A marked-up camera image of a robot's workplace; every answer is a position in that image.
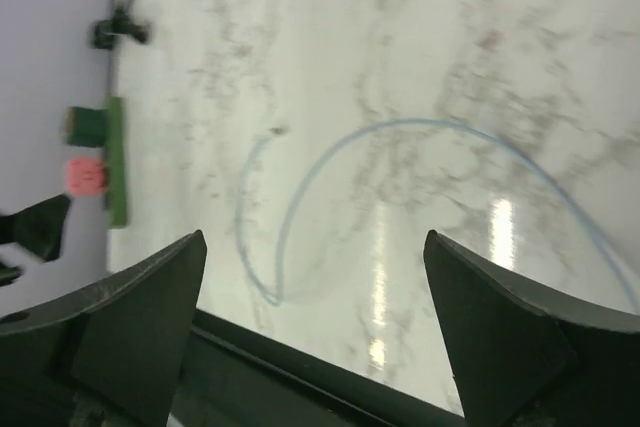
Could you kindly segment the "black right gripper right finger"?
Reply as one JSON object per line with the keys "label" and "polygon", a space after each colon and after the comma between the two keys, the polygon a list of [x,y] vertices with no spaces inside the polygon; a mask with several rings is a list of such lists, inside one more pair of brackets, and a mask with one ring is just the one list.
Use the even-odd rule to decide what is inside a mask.
{"label": "black right gripper right finger", "polygon": [[430,231],[426,275],[470,426],[636,426],[639,318]]}

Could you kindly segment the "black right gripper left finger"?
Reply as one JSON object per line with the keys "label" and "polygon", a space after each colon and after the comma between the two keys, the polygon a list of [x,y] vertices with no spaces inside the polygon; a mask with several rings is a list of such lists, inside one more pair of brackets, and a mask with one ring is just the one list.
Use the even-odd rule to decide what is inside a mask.
{"label": "black right gripper left finger", "polygon": [[2,317],[2,425],[165,425],[206,255],[195,231],[125,270]]}

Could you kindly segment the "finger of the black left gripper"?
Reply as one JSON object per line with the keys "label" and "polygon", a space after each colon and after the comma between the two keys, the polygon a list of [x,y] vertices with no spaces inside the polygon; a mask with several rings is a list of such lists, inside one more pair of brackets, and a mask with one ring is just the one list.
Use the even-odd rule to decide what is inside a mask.
{"label": "finger of the black left gripper", "polygon": [[1,215],[1,244],[17,244],[43,262],[60,257],[70,197],[58,194],[14,214]]}

